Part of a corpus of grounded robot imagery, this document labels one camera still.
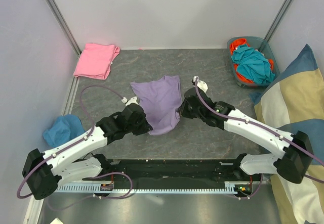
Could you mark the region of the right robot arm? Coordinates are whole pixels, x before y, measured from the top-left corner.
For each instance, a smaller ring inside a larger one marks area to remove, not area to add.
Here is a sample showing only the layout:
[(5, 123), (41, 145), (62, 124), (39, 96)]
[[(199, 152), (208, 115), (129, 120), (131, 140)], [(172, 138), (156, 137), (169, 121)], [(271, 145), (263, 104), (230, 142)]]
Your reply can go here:
[(238, 134), (268, 151), (262, 155), (240, 155), (239, 163), (231, 171), (237, 180), (254, 174), (278, 174), (289, 182), (299, 184), (306, 176), (313, 150), (304, 132), (290, 133), (270, 127), (230, 104), (213, 102), (198, 87), (184, 94), (179, 113), (185, 118), (198, 118), (208, 126)]

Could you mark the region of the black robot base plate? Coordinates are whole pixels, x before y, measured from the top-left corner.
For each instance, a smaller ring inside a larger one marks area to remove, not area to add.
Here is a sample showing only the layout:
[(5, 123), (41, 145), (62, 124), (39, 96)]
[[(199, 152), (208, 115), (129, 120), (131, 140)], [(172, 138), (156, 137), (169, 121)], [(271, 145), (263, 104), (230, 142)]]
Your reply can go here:
[(234, 159), (123, 159), (103, 161), (101, 174), (123, 172), (134, 190), (220, 189), (225, 182), (250, 183), (261, 179), (239, 169)]

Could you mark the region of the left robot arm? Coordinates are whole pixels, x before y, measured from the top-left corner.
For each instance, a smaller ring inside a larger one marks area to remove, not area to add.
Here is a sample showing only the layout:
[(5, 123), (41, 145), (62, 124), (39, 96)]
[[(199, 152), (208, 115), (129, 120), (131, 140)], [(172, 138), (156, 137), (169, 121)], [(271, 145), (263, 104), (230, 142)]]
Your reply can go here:
[(137, 103), (130, 103), (121, 112), (99, 120), (84, 134), (45, 152), (34, 149), (28, 153), (22, 175), (23, 184), (31, 190), (31, 196), (42, 200), (66, 183), (83, 178), (106, 180), (111, 168), (98, 159), (81, 162), (79, 158), (96, 149), (122, 139), (126, 134), (143, 135), (152, 129), (146, 114)]

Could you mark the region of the purple t shirt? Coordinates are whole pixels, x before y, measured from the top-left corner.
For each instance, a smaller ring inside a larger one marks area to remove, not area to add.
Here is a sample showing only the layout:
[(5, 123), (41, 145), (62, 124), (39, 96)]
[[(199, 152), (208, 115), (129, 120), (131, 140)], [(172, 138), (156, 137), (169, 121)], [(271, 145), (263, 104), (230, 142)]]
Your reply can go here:
[(177, 112), (182, 104), (180, 76), (164, 76), (157, 81), (131, 82), (131, 88), (139, 99), (139, 105), (152, 127), (151, 136), (172, 131), (180, 121)]

